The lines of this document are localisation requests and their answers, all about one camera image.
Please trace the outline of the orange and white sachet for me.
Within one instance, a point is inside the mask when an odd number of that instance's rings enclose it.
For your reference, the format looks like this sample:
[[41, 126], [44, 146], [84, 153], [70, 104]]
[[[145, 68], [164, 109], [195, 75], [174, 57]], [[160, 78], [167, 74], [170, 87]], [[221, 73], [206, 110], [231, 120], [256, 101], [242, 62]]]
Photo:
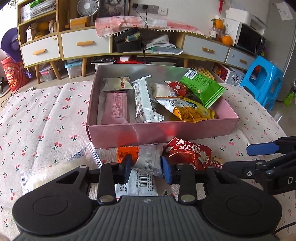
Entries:
[[116, 198], [122, 196], [157, 196], [154, 178], [163, 176], [161, 159], [164, 144], [119, 147], [117, 162], [126, 155], [132, 156], [132, 168], [125, 184], [115, 184]]

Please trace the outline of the green snack bag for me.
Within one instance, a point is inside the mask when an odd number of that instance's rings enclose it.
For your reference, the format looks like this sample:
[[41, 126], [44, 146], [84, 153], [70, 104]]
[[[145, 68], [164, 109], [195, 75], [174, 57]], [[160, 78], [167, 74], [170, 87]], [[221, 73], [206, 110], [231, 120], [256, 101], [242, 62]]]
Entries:
[[201, 101], [204, 108], [217, 101], [225, 91], [225, 88], [209, 77], [203, 76], [193, 69], [189, 69], [181, 78], [185, 85]]

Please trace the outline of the black open case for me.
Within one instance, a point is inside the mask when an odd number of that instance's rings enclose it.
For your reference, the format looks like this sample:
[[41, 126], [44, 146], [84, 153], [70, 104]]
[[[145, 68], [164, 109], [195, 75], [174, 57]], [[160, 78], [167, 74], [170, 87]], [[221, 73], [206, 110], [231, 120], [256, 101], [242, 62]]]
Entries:
[[116, 52], [135, 52], [143, 49], [141, 32], [138, 28], [122, 31], [113, 37]]

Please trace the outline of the pink cloth on cabinet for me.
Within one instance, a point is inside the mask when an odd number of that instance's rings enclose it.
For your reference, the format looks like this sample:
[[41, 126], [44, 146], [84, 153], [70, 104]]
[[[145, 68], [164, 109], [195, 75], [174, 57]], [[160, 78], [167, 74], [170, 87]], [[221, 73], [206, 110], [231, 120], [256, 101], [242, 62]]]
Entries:
[[143, 20], [136, 16], [112, 16], [97, 18], [95, 21], [95, 30], [100, 38], [116, 35], [131, 28], [189, 33], [208, 38], [196, 27], [166, 19], [147, 18]]

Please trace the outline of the red cartoon barrel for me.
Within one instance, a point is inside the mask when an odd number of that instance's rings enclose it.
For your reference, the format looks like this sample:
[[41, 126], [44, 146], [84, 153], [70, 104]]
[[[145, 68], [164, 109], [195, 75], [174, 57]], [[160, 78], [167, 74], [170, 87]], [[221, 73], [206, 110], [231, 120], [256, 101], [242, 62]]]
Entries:
[[11, 90], [18, 90], [29, 82], [23, 62], [15, 62], [11, 56], [5, 57], [1, 64]]

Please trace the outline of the orange fruit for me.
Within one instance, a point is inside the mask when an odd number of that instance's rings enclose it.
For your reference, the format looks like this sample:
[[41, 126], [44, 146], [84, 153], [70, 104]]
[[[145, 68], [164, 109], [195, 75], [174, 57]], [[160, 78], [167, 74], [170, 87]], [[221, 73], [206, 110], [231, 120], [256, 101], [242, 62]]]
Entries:
[[232, 37], [229, 35], [223, 36], [222, 43], [226, 46], [232, 46], [233, 45]]

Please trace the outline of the yellow snack bag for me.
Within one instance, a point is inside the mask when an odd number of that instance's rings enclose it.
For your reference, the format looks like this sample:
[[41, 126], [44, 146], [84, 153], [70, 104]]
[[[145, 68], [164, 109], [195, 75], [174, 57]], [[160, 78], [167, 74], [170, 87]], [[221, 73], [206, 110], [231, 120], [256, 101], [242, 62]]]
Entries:
[[215, 114], [214, 110], [211, 110], [210, 108], [205, 108], [202, 104], [200, 104], [200, 103], [198, 103], [198, 102], [196, 102], [194, 100], [191, 100], [191, 99], [189, 99], [187, 97], [178, 96], [178, 98], [188, 102], [188, 104], [190, 104], [192, 107], [202, 110], [204, 115], [209, 116], [210, 119], [212, 119], [212, 120], [215, 119], [216, 114]]

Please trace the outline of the wooden TV cabinet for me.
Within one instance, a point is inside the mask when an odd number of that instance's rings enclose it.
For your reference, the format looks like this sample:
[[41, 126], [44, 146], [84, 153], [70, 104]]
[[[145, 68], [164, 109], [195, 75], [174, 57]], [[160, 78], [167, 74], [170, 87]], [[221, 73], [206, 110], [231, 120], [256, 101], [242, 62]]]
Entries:
[[218, 62], [247, 70], [255, 57], [212, 40], [198, 28], [165, 19], [136, 16], [97, 18], [81, 16], [77, 1], [54, 1], [53, 7], [27, 20], [24, 7], [17, 6], [17, 30], [25, 67], [55, 65], [58, 60], [87, 60], [96, 56], [142, 55]]

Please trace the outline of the cherry print floor cloth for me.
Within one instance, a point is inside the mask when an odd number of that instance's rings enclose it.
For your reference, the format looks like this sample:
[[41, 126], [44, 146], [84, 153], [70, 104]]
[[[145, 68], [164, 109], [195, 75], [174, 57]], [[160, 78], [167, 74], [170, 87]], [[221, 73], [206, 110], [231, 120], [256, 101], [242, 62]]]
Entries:
[[[9, 239], [19, 234], [11, 210], [23, 194], [22, 172], [66, 161], [87, 146], [91, 87], [86, 81], [18, 93], [1, 111], [1, 233]], [[287, 136], [242, 88], [226, 84], [223, 97], [240, 119], [229, 135], [198, 140], [214, 157], [256, 161], [259, 156], [246, 153], [248, 145]]]

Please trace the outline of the blue plastic stool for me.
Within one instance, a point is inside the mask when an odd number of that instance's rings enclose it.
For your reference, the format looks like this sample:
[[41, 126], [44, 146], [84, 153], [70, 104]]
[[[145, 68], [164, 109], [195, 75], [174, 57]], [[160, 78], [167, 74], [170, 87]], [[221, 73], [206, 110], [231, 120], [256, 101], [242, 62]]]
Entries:
[[240, 86], [264, 108], [272, 110], [283, 82], [283, 72], [265, 58], [258, 56], [243, 77]]

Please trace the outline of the pink cardboard box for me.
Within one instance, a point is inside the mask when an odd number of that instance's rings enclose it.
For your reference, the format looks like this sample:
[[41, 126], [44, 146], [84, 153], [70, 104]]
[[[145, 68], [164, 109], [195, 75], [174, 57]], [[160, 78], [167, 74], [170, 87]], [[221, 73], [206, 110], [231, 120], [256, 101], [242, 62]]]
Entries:
[[92, 84], [87, 113], [86, 132], [95, 148], [113, 148], [120, 146], [137, 146], [154, 143], [165, 143], [174, 137], [184, 140], [197, 140], [229, 135], [239, 121], [227, 101], [220, 97], [212, 106], [216, 118], [198, 123], [186, 123], [156, 104], [156, 108], [164, 117], [157, 123], [136, 123], [135, 100], [132, 90], [127, 92], [128, 123], [102, 125], [105, 93], [101, 90], [104, 78], [129, 77], [131, 81], [150, 76], [148, 83], [179, 81], [188, 71], [187, 68], [145, 65], [145, 64], [109, 64], [97, 68]]

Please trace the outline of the red snack bag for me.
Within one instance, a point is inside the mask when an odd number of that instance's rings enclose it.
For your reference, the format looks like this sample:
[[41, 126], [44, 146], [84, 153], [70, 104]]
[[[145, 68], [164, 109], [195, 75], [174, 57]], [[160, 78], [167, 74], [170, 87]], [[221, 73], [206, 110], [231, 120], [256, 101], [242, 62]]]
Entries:
[[204, 170], [211, 161], [212, 150], [202, 144], [173, 138], [163, 150], [163, 155], [175, 163], [192, 164], [196, 170]]
[[189, 88], [178, 81], [165, 81], [165, 83], [171, 87], [178, 96], [189, 97], [191, 95]]

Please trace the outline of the pink rice cake packet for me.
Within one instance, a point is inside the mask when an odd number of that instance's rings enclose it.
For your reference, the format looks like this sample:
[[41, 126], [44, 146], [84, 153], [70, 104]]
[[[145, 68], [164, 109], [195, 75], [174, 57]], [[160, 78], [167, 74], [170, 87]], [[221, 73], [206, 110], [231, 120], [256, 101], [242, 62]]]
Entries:
[[126, 92], [109, 92], [106, 94], [102, 125], [127, 124], [128, 107]]

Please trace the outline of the orange barcode snack packet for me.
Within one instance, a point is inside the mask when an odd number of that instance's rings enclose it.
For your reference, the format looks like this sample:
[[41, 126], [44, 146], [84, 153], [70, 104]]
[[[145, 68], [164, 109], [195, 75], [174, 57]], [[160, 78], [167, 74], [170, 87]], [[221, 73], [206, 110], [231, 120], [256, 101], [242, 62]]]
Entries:
[[188, 102], [178, 97], [156, 98], [156, 101], [181, 121], [197, 123], [211, 120], [209, 116], [204, 115], [202, 110], [192, 107]]

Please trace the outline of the clear white rice bar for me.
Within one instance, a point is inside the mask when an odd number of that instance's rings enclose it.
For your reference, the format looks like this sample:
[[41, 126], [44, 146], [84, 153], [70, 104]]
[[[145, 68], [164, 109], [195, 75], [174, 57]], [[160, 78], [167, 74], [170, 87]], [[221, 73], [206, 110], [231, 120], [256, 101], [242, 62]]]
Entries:
[[151, 88], [154, 98], [177, 97], [176, 92], [167, 84], [152, 83]]

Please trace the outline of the yellow egg tray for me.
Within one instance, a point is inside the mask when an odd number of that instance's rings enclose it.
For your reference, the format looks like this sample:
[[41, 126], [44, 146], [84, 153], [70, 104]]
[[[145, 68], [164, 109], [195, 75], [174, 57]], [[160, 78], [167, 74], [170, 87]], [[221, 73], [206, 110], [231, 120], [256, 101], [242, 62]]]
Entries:
[[212, 80], [215, 79], [215, 77], [213, 76], [213, 74], [206, 68], [203, 68], [203, 67], [195, 67], [194, 68], [199, 74], [205, 76], [205, 77], [208, 77]]

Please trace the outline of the long silver snack bar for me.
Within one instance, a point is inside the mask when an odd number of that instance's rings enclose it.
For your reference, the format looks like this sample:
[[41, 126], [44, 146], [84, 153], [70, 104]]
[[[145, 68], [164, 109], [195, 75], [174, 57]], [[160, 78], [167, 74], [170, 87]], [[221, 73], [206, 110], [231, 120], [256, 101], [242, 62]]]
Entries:
[[164, 120], [164, 117], [157, 111], [151, 94], [151, 88], [147, 82], [147, 79], [151, 77], [151, 75], [148, 75], [132, 82], [136, 123], [156, 123]]

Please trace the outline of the purple hat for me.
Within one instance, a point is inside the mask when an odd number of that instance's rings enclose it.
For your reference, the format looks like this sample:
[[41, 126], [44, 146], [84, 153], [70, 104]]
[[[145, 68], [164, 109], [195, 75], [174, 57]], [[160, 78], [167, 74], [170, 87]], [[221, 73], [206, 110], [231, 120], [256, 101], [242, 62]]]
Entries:
[[11, 28], [4, 34], [1, 40], [1, 49], [15, 62], [22, 61], [17, 28]]

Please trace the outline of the biscuit packet clear wrap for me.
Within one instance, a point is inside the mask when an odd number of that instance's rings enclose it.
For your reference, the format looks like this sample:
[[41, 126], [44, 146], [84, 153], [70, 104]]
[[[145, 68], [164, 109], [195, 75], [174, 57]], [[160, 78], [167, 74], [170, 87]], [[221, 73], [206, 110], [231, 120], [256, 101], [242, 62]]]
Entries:
[[225, 164], [225, 161], [223, 159], [212, 157], [211, 161], [209, 163], [210, 166], [214, 166], [216, 168], [222, 169], [223, 165]]

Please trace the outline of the pale yellow cake packet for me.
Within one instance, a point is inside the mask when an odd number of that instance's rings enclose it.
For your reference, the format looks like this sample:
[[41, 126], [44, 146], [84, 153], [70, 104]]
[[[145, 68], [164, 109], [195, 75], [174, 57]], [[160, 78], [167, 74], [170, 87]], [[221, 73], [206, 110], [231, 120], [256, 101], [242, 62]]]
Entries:
[[101, 92], [133, 90], [129, 77], [104, 78]]

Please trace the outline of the white desk fan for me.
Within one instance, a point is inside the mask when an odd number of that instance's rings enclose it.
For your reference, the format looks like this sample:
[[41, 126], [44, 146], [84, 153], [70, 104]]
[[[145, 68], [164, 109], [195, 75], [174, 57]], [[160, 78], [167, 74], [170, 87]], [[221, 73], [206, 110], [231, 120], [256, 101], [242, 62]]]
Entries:
[[84, 17], [93, 16], [98, 12], [99, 7], [99, 0], [79, 0], [77, 4], [77, 12]]

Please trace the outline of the framed cat picture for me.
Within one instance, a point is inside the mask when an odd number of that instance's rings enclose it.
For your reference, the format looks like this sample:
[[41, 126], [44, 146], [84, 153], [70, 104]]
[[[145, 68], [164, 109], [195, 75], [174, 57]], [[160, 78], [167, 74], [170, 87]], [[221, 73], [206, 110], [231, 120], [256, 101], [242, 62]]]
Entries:
[[130, 0], [101, 0], [99, 18], [111, 16], [128, 16]]

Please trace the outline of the red storage box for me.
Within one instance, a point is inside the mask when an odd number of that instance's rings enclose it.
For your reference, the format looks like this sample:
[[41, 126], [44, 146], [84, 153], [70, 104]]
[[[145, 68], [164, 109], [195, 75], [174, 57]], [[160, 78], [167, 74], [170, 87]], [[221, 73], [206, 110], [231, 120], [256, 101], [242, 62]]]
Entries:
[[120, 56], [117, 58], [116, 64], [144, 64], [144, 62], [137, 61], [134, 56]]

